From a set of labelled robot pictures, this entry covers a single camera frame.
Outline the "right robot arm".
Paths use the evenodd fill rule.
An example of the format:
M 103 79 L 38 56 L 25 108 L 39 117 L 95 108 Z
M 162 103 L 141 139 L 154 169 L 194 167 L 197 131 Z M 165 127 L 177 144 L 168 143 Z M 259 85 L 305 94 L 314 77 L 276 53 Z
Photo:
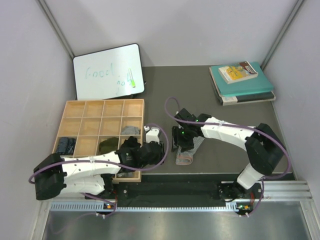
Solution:
M 282 157 L 288 153 L 269 125 L 261 123 L 257 127 L 240 126 L 204 113 L 195 116 L 185 108 L 178 111 L 174 119 L 178 126 L 172 127 L 172 150 L 177 151 L 177 165 L 190 165 L 205 139 L 220 140 L 247 153 L 248 165 L 231 185 L 220 187 L 222 199 L 245 198 L 257 181 L 285 176 L 285 173 L 273 175 Z

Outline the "light grey underwear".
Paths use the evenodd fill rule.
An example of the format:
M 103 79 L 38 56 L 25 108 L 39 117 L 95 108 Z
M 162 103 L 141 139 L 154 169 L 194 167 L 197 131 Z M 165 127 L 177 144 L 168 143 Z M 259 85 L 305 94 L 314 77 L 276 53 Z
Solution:
M 130 136 L 139 135 L 140 131 L 141 131 L 140 128 L 136 126 L 127 125 L 122 129 L 121 135 L 130 135 Z

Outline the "grey striped boxer shorts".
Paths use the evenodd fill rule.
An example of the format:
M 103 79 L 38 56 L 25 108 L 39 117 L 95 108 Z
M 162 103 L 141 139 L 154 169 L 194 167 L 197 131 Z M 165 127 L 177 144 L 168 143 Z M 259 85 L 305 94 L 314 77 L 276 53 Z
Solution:
M 187 151 L 182 151 L 182 148 L 179 146 L 176 153 L 175 164 L 180 166 L 187 166 L 193 163 L 194 155 L 197 150 L 205 140 L 204 137 L 194 137 L 193 138 L 193 148 Z

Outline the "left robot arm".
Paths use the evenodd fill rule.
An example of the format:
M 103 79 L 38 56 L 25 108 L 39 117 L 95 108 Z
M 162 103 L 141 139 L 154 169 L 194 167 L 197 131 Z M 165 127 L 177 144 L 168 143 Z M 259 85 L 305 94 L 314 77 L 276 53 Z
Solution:
M 75 193 L 106 199 L 113 194 L 115 175 L 152 170 L 164 162 L 167 152 L 163 142 L 151 141 L 96 156 L 72 158 L 52 153 L 34 168 L 29 182 L 38 201 Z

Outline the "green sports bra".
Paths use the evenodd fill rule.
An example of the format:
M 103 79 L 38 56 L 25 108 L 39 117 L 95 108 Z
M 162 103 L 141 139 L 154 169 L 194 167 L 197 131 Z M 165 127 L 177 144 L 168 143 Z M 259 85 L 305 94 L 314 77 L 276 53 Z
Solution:
M 110 137 L 103 140 L 98 145 L 98 151 L 100 155 L 108 154 L 118 149 L 119 139 L 117 137 Z

